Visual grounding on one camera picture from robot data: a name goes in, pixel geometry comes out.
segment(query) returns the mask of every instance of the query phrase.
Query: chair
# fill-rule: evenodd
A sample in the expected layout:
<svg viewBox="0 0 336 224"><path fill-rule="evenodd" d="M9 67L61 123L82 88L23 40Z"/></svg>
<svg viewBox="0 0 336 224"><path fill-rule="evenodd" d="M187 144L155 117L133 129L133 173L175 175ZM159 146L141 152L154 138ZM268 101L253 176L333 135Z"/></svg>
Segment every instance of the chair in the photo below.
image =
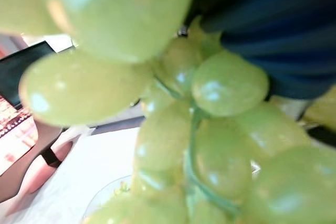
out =
<svg viewBox="0 0 336 224"><path fill-rule="evenodd" d="M51 167L57 168L61 164L61 161L51 150L51 146L62 133L62 128L47 125L35 119L34 122L38 134L37 142L0 176L0 203L18 194L24 176L37 156L41 155Z"/></svg>

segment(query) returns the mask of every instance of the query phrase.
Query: bunch of grapes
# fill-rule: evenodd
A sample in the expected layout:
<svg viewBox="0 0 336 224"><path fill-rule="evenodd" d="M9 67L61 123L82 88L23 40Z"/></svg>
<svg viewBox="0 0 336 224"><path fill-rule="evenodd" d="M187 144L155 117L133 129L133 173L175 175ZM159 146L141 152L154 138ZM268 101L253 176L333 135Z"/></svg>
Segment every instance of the bunch of grapes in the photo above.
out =
<svg viewBox="0 0 336 224"><path fill-rule="evenodd" d="M336 223L336 152L312 146L295 121L265 102L267 75L223 49L199 18L187 38L173 37L190 0L32 4L22 14L39 26L22 25L9 5L0 29L57 27L80 45L24 74L20 98L34 117L90 124L139 97L147 117L130 192L111 198L86 223Z"/></svg>

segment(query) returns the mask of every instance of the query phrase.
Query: laptop screen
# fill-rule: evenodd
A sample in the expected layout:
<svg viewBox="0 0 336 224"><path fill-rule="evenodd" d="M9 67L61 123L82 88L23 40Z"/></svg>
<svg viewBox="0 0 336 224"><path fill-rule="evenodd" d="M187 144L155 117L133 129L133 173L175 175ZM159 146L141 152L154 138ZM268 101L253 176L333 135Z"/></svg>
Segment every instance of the laptop screen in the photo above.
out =
<svg viewBox="0 0 336 224"><path fill-rule="evenodd" d="M0 59L0 95L17 110L22 107L18 87L22 74L34 61L55 53L46 41Z"/></svg>

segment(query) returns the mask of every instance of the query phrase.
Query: white table surface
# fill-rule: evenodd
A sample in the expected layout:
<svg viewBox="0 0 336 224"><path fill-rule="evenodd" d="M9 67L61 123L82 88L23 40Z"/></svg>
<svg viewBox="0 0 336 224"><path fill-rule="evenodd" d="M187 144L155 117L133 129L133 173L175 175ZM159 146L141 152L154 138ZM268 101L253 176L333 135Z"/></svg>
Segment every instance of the white table surface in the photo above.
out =
<svg viewBox="0 0 336 224"><path fill-rule="evenodd" d="M132 173L139 128L81 136L31 206L2 224L78 224L94 195Z"/></svg>

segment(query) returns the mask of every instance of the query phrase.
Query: black object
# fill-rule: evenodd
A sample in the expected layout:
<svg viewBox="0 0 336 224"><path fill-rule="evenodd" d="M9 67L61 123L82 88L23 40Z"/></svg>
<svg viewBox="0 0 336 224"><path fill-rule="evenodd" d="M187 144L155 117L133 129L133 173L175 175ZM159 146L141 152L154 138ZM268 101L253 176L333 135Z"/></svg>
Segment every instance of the black object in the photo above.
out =
<svg viewBox="0 0 336 224"><path fill-rule="evenodd" d="M336 133L323 127L317 126L307 130L307 133L316 140L336 148Z"/></svg>
<svg viewBox="0 0 336 224"><path fill-rule="evenodd" d="M0 59L0 95L17 110L21 109L18 87L22 74L36 60L54 53L43 41Z"/></svg>
<svg viewBox="0 0 336 224"><path fill-rule="evenodd" d="M336 0L193 0L186 20L264 68L270 95L315 99L336 82Z"/></svg>

